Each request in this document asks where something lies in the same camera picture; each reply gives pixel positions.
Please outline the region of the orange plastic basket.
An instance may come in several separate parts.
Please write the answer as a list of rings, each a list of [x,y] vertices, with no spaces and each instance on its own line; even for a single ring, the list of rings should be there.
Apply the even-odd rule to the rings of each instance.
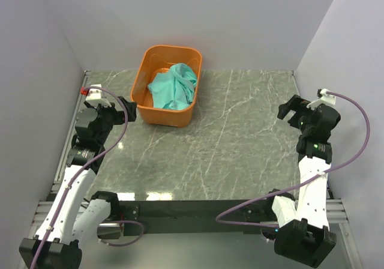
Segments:
[[[196,49],[158,44],[145,52],[130,93],[131,100],[137,103],[137,109],[144,122],[177,128],[190,123],[197,95],[194,96],[192,104],[184,110],[159,109],[153,107],[152,94],[147,88],[158,73],[167,72],[177,63],[188,65],[200,79],[202,55]]]

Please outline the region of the teal t shirt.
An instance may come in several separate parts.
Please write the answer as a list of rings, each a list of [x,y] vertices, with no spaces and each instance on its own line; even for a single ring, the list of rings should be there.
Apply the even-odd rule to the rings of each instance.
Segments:
[[[192,104],[197,76],[184,63],[172,65],[165,73],[157,73],[147,86],[157,109],[184,110]]]

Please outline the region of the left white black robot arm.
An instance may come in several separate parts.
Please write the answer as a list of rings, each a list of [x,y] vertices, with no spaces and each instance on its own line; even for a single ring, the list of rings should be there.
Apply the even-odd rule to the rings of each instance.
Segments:
[[[75,133],[65,162],[61,186],[40,228],[22,240],[19,252],[27,268],[79,268],[83,248],[99,224],[120,216],[116,193],[97,192],[84,212],[80,207],[97,176],[108,149],[104,144],[116,125],[125,127],[137,118],[135,102],[120,97],[117,110],[105,98],[86,98],[76,118]]]

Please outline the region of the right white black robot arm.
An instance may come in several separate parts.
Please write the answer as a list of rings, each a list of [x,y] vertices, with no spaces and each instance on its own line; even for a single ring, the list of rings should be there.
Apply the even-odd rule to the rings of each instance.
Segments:
[[[341,116],[333,108],[335,97],[326,89],[320,90],[318,97],[308,101],[294,95],[279,105],[278,119],[293,112],[288,123],[301,132],[296,151],[302,186],[297,201],[284,192],[263,206],[265,217],[277,220],[279,226],[274,252],[311,268],[317,268],[337,242],[336,235],[329,230],[326,215],[326,170],[332,162],[328,139]]]

